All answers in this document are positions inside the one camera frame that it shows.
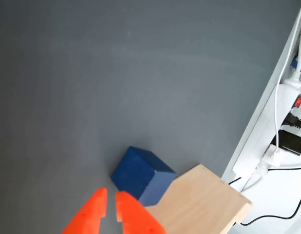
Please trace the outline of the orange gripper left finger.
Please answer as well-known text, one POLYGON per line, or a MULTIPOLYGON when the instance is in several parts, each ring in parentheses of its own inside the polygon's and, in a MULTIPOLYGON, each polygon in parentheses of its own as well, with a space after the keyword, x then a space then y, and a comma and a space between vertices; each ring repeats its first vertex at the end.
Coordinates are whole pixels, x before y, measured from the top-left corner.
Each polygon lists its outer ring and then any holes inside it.
POLYGON ((106 216, 107 189, 97 189, 78 210, 62 234, 98 234, 100 220, 106 216))

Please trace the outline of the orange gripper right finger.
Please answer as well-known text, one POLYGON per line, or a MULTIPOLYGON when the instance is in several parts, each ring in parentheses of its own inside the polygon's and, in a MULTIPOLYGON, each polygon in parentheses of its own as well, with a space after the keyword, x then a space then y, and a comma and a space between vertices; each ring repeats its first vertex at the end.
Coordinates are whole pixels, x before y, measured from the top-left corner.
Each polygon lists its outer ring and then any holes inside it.
POLYGON ((165 234, 164 227, 127 192, 116 193, 117 221, 123 234, 165 234))

